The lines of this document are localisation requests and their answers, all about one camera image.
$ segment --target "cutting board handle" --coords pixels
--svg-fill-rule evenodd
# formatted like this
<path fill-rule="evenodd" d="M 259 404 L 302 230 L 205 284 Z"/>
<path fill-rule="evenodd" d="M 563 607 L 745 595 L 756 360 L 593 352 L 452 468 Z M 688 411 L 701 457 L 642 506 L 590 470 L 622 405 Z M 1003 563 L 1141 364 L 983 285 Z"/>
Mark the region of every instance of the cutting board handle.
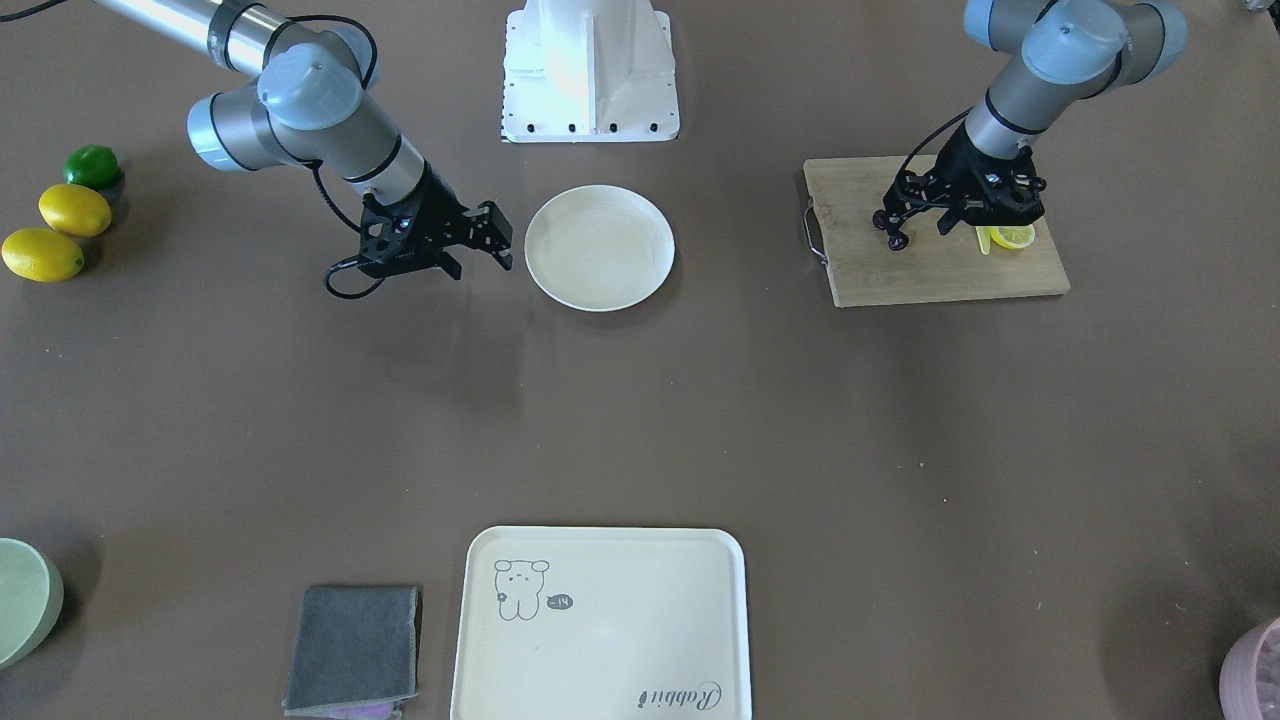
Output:
<path fill-rule="evenodd" d="M 804 225 L 804 237 L 806 241 L 809 241 L 809 251 L 817 255 L 818 261 L 822 263 L 823 268 L 826 268 L 828 263 L 827 254 L 823 252 L 826 247 L 819 249 L 818 243 L 813 241 L 813 229 L 810 229 L 809 225 L 809 215 L 813 215 L 814 220 L 818 219 L 818 213 L 814 210 L 813 197 L 809 199 L 809 205 L 805 206 L 804 214 L 800 215 L 800 224 Z M 822 228 L 818 228 L 818 236 L 819 237 L 822 236 Z"/>

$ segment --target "pink container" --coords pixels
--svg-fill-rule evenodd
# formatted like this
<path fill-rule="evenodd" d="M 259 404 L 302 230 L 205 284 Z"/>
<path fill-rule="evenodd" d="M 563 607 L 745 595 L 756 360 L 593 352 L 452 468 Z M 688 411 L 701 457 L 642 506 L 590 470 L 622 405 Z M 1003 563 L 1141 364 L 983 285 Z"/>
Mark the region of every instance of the pink container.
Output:
<path fill-rule="evenodd" d="M 1226 720 L 1263 720 L 1262 702 L 1258 698 L 1258 657 L 1262 653 L 1262 641 L 1277 630 L 1280 620 L 1258 625 L 1226 653 L 1217 684 Z"/>

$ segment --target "cutting board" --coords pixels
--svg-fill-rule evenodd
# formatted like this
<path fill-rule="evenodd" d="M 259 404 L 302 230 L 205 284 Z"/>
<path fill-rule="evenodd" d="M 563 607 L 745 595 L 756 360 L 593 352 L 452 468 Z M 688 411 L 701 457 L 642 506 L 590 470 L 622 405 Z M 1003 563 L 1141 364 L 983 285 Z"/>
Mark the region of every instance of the cutting board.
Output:
<path fill-rule="evenodd" d="M 837 307 L 1032 297 L 1071 290 L 1043 218 L 1036 222 L 1030 247 L 1005 250 L 993 243 L 991 255 L 983 255 L 974 229 L 964 223 L 947 237 L 938 234 L 941 210 L 933 210 L 902 227 L 911 238 L 906 250 L 890 251 L 886 234 L 872 225 L 872 213 L 882 208 L 902 160 L 845 158 L 804 164 Z M 919 155 L 910 169 L 923 174 L 934 160 L 934 155 Z"/>

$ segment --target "cartoon bear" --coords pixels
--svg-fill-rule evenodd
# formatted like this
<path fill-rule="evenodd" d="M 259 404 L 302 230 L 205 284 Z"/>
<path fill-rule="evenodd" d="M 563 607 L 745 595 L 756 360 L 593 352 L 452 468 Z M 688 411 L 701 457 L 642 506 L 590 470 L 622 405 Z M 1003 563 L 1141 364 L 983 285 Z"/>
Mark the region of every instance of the cartoon bear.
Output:
<path fill-rule="evenodd" d="M 498 591 L 498 615 L 503 620 L 532 620 L 538 615 L 538 607 L 543 600 L 540 597 L 543 585 L 547 584 L 544 573 L 550 570 L 550 562 L 536 560 L 499 560 L 493 564 L 497 575 L 494 587 Z"/>

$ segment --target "gray cloth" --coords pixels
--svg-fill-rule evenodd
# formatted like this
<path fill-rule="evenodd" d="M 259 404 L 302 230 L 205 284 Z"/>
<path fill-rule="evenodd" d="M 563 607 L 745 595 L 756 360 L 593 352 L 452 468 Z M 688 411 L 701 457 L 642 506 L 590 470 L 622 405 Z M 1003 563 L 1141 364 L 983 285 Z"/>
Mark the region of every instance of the gray cloth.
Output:
<path fill-rule="evenodd" d="M 416 696 L 416 614 L 415 587 L 307 589 L 284 714 L 343 716 Z"/>

